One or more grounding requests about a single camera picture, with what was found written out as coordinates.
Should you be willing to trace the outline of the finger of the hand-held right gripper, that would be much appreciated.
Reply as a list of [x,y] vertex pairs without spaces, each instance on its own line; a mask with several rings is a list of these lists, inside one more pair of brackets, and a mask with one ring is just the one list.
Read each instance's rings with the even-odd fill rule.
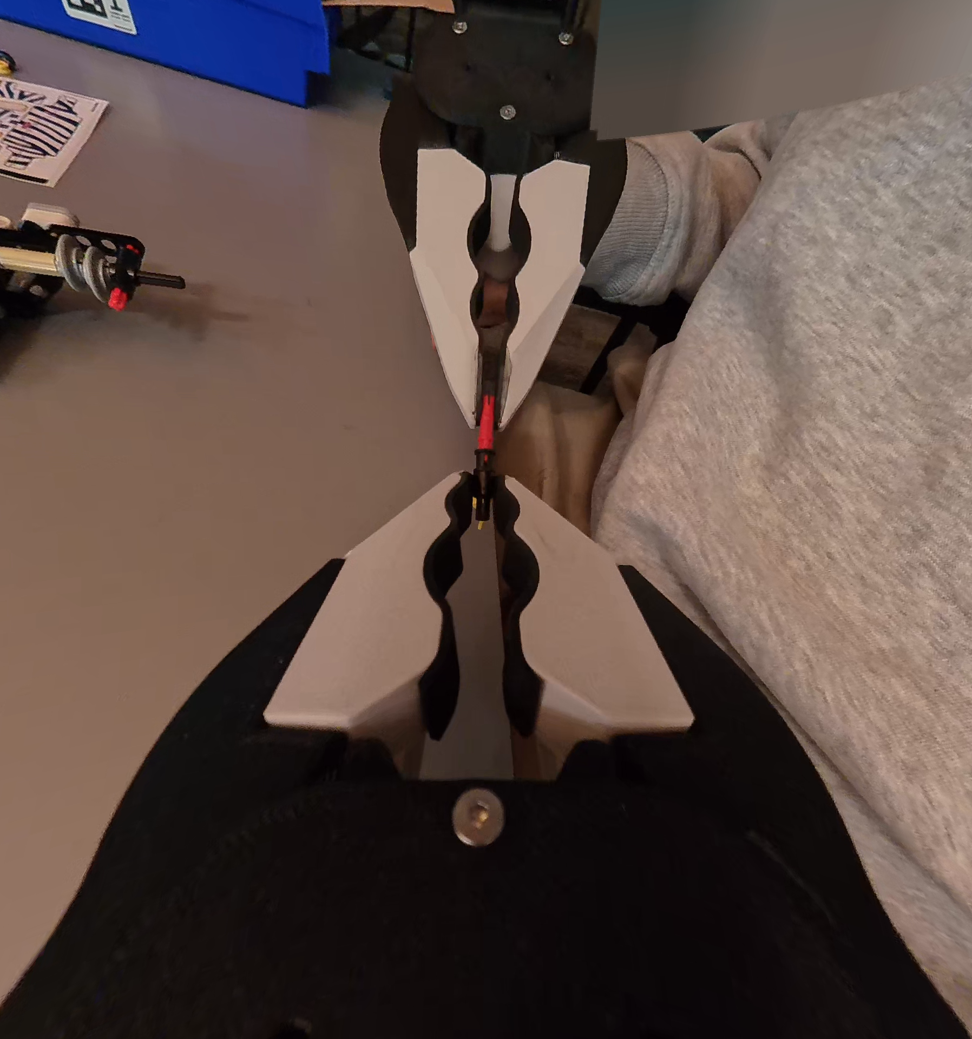
[[471,229],[488,201],[485,174],[455,149],[419,149],[415,247],[410,262],[446,383],[477,424],[479,331],[471,316],[479,271]]
[[583,279],[583,217],[589,167],[554,160],[519,176],[509,207],[508,237],[519,258],[517,317],[507,341],[505,429],[526,398]]

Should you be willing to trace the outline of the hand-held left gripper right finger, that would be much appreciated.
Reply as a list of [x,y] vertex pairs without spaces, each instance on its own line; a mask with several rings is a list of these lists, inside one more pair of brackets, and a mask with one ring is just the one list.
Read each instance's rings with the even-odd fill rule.
[[494,526],[515,777],[556,779],[583,742],[687,732],[687,699],[608,552],[512,477]]

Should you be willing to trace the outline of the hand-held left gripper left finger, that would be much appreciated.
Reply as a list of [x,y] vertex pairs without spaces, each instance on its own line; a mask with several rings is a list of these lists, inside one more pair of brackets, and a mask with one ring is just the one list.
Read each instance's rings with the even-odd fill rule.
[[460,689],[448,594],[463,572],[464,474],[447,476],[351,550],[264,718],[389,750],[419,778]]

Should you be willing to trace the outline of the black lego pin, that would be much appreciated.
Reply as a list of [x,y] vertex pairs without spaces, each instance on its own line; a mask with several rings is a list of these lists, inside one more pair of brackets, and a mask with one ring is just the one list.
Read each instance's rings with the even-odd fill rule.
[[473,491],[473,513],[478,530],[491,520],[496,489],[493,448],[477,448],[473,470],[475,487]]

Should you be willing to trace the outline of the person's right forearm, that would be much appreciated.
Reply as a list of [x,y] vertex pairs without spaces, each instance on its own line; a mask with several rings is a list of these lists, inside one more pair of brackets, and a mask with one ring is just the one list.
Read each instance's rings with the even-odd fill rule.
[[611,303],[691,301],[739,225],[791,117],[626,140],[626,178],[583,284]]

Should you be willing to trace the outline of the lego vehicle model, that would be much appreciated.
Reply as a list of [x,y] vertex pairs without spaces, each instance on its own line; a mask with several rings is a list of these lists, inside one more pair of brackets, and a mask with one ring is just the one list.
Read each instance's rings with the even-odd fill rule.
[[68,210],[40,205],[0,215],[0,338],[6,325],[39,318],[61,290],[91,295],[120,313],[141,287],[185,290],[186,281],[144,268],[136,237],[81,227]]

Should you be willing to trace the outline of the blue plastic bin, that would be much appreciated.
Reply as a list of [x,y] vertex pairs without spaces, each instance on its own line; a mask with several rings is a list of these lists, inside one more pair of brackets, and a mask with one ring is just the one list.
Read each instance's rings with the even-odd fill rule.
[[321,1],[0,1],[0,19],[300,108],[341,26]]

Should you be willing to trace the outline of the striped sticker sheet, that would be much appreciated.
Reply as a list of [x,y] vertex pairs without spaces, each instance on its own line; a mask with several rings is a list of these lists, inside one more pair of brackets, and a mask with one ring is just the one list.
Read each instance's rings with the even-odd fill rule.
[[108,108],[101,98],[0,76],[0,176],[56,186]]

